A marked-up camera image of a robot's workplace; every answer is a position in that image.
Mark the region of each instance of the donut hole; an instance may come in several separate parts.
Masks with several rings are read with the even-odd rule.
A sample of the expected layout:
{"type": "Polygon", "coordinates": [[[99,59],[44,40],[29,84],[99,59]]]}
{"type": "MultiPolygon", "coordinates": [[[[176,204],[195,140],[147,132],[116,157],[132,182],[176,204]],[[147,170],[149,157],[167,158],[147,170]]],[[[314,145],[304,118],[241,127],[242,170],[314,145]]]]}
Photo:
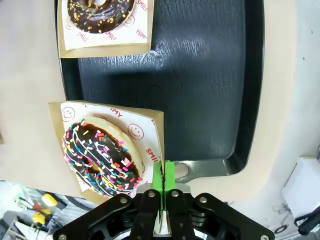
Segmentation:
{"type": "MultiPolygon", "coordinates": [[[[88,159],[85,159],[84,162],[86,164],[89,164],[89,160],[88,159]]],[[[98,165],[95,164],[93,161],[91,163],[92,163],[92,167],[88,167],[88,172],[90,174],[98,174],[98,173],[100,173],[98,165]]]]}
{"type": "Polygon", "coordinates": [[[95,4],[96,6],[100,7],[103,4],[105,4],[107,0],[92,0],[93,4],[95,4]]]}

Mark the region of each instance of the donut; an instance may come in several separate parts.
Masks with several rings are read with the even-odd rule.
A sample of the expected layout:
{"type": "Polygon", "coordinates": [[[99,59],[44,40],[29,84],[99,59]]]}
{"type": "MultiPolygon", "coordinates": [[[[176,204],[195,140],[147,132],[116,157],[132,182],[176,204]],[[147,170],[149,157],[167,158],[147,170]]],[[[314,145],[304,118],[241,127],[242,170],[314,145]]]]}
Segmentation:
{"type": "Polygon", "coordinates": [[[105,197],[130,194],[142,181],[142,160],[130,138],[94,116],[74,122],[62,137],[64,159],[91,190],[105,197]]]}
{"type": "Polygon", "coordinates": [[[68,14],[78,29],[91,34],[101,34],[121,25],[131,15],[136,1],[106,0],[101,6],[92,2],[68,0],[68,14]]]}

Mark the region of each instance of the paper donut bag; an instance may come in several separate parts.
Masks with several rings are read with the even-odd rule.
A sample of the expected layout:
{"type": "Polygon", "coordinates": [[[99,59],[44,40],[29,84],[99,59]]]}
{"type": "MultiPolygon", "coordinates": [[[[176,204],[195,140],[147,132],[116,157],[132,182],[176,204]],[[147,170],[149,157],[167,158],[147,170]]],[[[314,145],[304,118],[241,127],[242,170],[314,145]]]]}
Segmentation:
{"type": "MultiPolygon", "coordinates": [[[[103,1],[94,2],[100,5],[103,1]]],[[[148,53],[151,47],[154,0],[132,1],[135,1],[133,11],[122,24],[109,32],[90,33],[75,26],[68,13],[68,0],[59,0],[57,31],[60,57],[107,57],[148,53]]]]}
{"type": "MultiPolygon", "coordinates": [[[[119,127],[129,136],[137,148],[143,166],[142,181],[139,183],[151,183],[153,178],[154,162],[162,162],[164,156],[164,114],[161,111],[102,105],[81,101],[65,101],[49,103],[50,115],[54,125],[57,140],[62,145],[64,132],[77,120],[88,116],[101,118],[119,127]]],[[[61,154],[59,159],[61,167],[68,168],[68,164],[61,154]]],[[[100,204],[107,200],[89,189],[89,187],[77,179],[83,196],[88,200],[100,204]]]]}

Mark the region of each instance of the paper wrapper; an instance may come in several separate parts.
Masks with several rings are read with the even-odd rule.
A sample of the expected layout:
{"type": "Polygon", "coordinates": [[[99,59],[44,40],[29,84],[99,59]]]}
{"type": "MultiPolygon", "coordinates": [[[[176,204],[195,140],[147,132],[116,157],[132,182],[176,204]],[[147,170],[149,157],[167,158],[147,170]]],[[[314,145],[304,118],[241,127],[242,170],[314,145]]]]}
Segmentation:
{"type": "MultiPolygon", "coordinates": [[[[154,162],[161,162],[163,159],[159,134],[155,124],[155,119],[157,119],[157,117],[150,117],[137,112],[121,109],[116,106],[102,106],[82,102],[63,102],[60,105],[60,109],[64,131],[68,130],[74,122],[80,122],[81,119],[86,119],[88,116],[105,119],[119,127],[130,137],[141,156],[143,173],[142,181],[139,185],[152,182],[153,164],[154,162]]],[[[90,188],[79,178],[78,180],[82,192],[90,188]]],[[[130,196],[134,197],[135,194],[135,191],[133,191],[130,196]]]]}
{"type": "Polygon", "coordinates": [[[117,28],[105,33],[89,33],[78,29],[70,20],[68,0],[62,0],[62,25],[65,50],[119,44],[146,44],[148,40],[148,0],[135,0],[135,6],[117,28]]]}

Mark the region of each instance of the smiley face print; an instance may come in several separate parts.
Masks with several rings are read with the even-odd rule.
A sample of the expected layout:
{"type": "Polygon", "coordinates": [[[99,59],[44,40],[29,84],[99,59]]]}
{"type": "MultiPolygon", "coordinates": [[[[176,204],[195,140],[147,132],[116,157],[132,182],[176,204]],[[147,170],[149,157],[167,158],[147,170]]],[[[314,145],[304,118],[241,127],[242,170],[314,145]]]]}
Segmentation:
{"type": "Polygon", "coordinates": [[[141,140],[145,136],[143,129],[134,123],[128,126],[128,133],[135,140],[141,140]]]}
{"type": "Polygon", "coordinates": [[[135,23],[135,21],[136,21],[135,17],[131,14],[131,16],[129,16],[127,20],[124,21],[123,25],[125,27],[130,27],[135,23]]]}
{"type": "Polygon", "coordinates": [[[71,30],[75,27],[74,23],[68,18],[67,21],[65,22],[65,27],[68,30],[71,30]]]}
{"type": "Polygon", "coordinates": [[[62,120],[66,123],[72,121],[75,116],[76,113],[72,107],[67,106],[62,110],[62,120]]]}

